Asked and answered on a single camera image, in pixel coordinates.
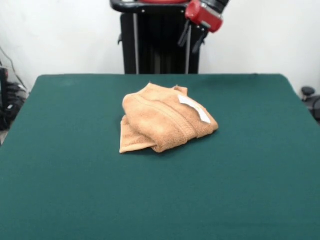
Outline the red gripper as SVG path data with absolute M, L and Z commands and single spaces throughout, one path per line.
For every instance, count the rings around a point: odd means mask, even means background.
M 179 47 L 183 47 L 186 44 L 189 34 L 190 21 L 197 26 L 204 27 L 210 33 L 217 32 L 223 24 L 222 14 L 218 13 L 213 8 L 212 4 L 205 0 L 192 0 L 185 9 L 185 17 L 189 21 L 185 22 L 183 32 L 178 41 Z M 199 52 L 205 38 L 206 32 L 202 31 L 199 39 L 193 46 L 193 53 Z

